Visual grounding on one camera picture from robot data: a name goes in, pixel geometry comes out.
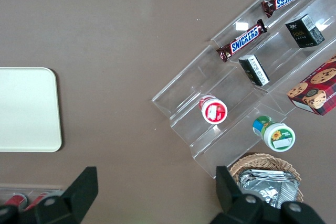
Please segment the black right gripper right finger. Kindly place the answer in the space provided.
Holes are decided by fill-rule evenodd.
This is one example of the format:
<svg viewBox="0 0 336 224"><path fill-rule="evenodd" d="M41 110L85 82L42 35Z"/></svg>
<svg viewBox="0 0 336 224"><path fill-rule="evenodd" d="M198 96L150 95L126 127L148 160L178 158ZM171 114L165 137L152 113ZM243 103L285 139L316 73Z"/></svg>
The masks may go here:
<svg viewBox="0 0 336 224"><path fill-rule="evenodd" d="M261 223L262 200L252 194L243 194L226 166L216 167L216 193L223 212L212 223Z"/></svg>

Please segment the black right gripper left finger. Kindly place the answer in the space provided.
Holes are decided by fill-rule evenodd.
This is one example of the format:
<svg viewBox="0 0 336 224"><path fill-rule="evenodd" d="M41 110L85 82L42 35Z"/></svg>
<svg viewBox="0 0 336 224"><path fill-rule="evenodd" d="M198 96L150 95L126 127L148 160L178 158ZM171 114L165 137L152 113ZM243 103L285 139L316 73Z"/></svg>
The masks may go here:
<svg viewBox="0 0 336 224"><path fill-rule="evenodd" d="M98 194L97 168L86 167L62 193L44 197L19 216L20 223L81 223Z"/></svg>

